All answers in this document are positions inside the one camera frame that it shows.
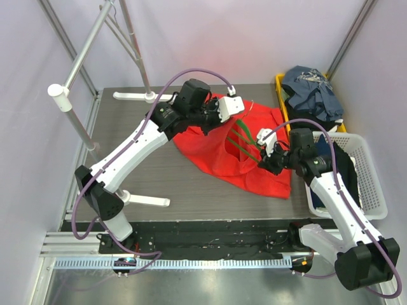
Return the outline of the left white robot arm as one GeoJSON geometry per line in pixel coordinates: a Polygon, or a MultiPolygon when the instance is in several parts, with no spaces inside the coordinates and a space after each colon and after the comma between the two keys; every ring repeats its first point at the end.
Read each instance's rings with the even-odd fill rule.
{"type": "Polygon", "coordinates": [[[209,133],[226,122],[230,117],[227,101],[227,97],[214,97],[204,82],[190,79],[170,100],[155,103],[136,130],[104,160],[91,168],[81,165],[76,169],[78,199],[85,199],[93,208],[119,252],[127,254],[135,246],[124,200],[116,193],[120,184],[147,156],[189,126],[209,133]]]}

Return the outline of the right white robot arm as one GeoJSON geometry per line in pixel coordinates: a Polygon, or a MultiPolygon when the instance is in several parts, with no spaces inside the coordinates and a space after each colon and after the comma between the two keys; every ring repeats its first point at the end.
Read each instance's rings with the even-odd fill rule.
{"type": "Polygon", "coordinates": [[[333,265],[347,290],[400,279],[397,241],[384,238],[363,215],[336,171],[334,155],[318,153],[311,130],[291,130],[287,149],[278,142],[275,130],[262,128],[256,138],[261,147],[259,167],[275,175],[294,170],[323,202],[341,234],[336,238],[314,223],[298,225],[287,235],[291,249],[309,247],[318,252],[333,265]]]}

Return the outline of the yellow plastic tray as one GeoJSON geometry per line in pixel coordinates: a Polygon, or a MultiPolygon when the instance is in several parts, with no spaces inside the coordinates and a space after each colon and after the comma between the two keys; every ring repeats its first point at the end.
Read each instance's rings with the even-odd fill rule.
{"type": "MultiPolygon", "coordinates": [[[[281,113],[282,113],[282,117],[284,118],[284,121],[288,121],[289,118],[288,118],[287,109],[286,109],[286,106],[285,106],[285,103],[284,103],[284,99],[283,99],[283,96],[282,96],[282,88],[281,88],[281,82],[282,82],[284,76],[285,76],[285,74],[277,74],[275,76],[275,91],[277,93],[277,98],[278,98],[278,101],[279,101],[279,106],[280,106],[280,110],[281,110],[281,113]]],[[[336,128],[336,130],[334,130],[334,132],[346,133],[347,130],[345,128],[344,123],[341,123],[341,125],[339,125],[336,128]]]]}

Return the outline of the red tank top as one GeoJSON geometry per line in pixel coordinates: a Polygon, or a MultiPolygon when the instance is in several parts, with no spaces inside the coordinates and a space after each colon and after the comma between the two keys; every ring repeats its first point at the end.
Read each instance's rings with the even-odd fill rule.
{"type": "MultiPolygon", "coordinates": [[[[224,180],[244,191],[261,196],[288,199],[291,193],[291,171],[274,175],[242,154],[226,136],[237,119],[242,119],[255,137],[260,129],[273,129],[283,123],[279,108],[271,108],[248,100],[245,111],[232,117],[222,126],[204,135],[199,127],[189,127],[176,135],[173,143],[180,153],[206,174],[224,180]]],[[[260,152],[247,148],[259,160],[260,152]]]]}

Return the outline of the green clothes hanger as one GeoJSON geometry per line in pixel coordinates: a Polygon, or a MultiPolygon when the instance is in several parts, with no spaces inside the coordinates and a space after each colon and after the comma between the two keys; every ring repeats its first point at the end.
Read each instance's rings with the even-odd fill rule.
{"type": "Polygon", "coordinates": [[[256,140],[252,136],[249,127],[244,123],[242,119],[236,120],[235,124],[231,127],[228,135],[226,136],[226,139],[242,154],[246,155],[255,163],[259,163],[259,158],[252,154],[247,148],[254,147],[260,153],[261,146],[257,144],[256,140]]]}

